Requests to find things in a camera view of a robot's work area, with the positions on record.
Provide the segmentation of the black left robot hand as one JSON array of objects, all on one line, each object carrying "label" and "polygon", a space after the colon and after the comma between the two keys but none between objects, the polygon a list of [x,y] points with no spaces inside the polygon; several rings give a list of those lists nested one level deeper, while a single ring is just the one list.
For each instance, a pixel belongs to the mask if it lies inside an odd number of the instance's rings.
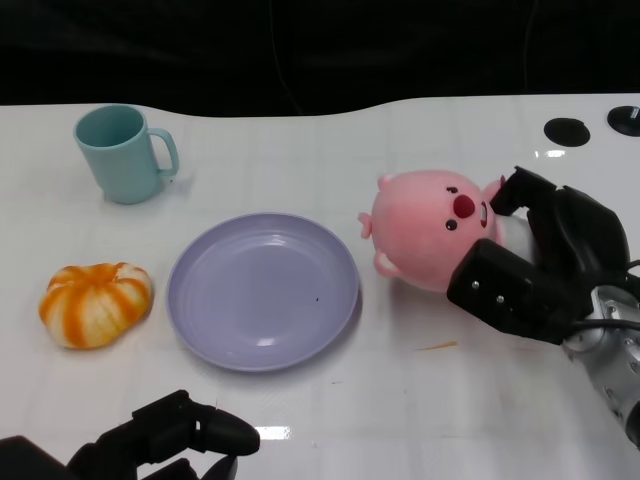
[{"label": "black left robot hand", "polygon": [[67,469],[78,479],[135,480],[141,466],[193,450],[223,456],[203,479],[233,479],[238,459],[259,448],[260,435],[252,425],[178,390],[134,411],[131,420],[83,445]]}]

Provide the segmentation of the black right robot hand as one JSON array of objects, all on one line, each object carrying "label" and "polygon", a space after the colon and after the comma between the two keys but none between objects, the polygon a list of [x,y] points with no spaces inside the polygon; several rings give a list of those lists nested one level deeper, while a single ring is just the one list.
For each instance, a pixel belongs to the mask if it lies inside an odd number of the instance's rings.
[{"label": "black right robot hand", "polygon": [[637,264],[614,211],[521,167],[490,205],[506,219],[525,209],[532,251],[477,240],[453,271],[451,303],[502,333],[556,345],[589,330],[638,330]]}]

